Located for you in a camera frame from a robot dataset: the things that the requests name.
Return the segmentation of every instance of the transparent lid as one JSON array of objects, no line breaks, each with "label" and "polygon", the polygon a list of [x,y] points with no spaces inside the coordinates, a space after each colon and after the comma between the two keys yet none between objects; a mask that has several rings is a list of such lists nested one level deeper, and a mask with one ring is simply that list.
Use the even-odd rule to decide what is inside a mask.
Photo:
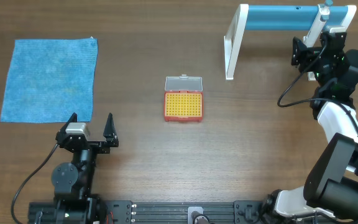
[{"label": "transparent lid", "polygon": [[203,91],[203,79],[201,77],[188,77],[185,74],[165,79],[165,91],[180,90]]}]

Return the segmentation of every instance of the blue cloth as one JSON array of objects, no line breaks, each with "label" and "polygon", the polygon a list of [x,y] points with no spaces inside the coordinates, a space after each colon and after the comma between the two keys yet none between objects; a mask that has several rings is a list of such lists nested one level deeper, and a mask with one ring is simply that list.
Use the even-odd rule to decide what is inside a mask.
[{"label": "blue cloth", "polygon": [[96,39],[16,40],[7,74],[2,122],[90,121]]}]

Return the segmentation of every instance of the blue knob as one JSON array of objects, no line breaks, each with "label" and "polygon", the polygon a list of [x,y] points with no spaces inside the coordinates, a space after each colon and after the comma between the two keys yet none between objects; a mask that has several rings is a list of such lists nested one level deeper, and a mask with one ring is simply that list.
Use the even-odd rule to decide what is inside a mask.
[{"label": "blue knob", "polygon": [[332,6],[334,4],[333,0],[326,0],[326,2],[324,3],[325,6]]}]

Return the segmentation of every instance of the wooden table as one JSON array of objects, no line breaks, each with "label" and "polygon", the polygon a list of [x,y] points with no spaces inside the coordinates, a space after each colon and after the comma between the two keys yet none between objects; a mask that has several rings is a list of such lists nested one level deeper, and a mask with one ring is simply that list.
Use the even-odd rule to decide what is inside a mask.
[{"label": "wooden table", "polygon": [[[234,81],[225,81],[223,35],[239,3],[0,0],[0,112],[15,39],[93,36],[99,55],[89,128],[102,140],[112,112],[120,140],[98,157],[94,193],[106,200],[233,202],[299,187],[326,138],[307,104],[281,109],[276,100],[298,75],[290,65],[292,37],[306,33],[246,32]],[[358,10],[350,48],[358,49]],[[163,119],[165,77],[182,73],[203,77],[201,123]],[[305,77],[284,101],[311,97],[316,86]],[[358,118],[358,86],[353,97]],[[0,223],[12,223],[14,193],[45,159],[61,126],[0,122]],[[52,170],[70,160],[58,150],[24,187],[16,204],[20,220],[26,221],[29,202],[53,199]]]}]

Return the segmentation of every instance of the wooden tabletop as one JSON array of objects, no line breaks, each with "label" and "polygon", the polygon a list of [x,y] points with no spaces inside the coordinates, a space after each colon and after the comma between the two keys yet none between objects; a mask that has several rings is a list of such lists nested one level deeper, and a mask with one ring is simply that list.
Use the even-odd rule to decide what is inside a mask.
[{"label": "wooden tabletop", "polygon": [[[316,5],[322,1],[303,1]],[[279,108],[278,96],[298,75],[292,38],[306,32],[245,32],[234,81],[224,78],[223,36],[242,1],[0,0],[0,114],[15,39],[98,39],[94,140],[109,112],[120,146],[100,155],[93,193],[136,202],[262,200],[275,189],[305,183],[327,141],[307,104]],[[296,0],[249,4],[299,4]],[[346,49],[358,49],[358,1]],[[203,77],[204,119],[167,123],[166,76]],[[309,98],[317,83],[301,79],[284,102]],[[353,94],[358,119],[358,85]],[[0,122],[0,223],[12,223],[11,200],[45,159],[62,123]],[[16,215],[33,201],[51,201],[57,150],[24,187]]]}]

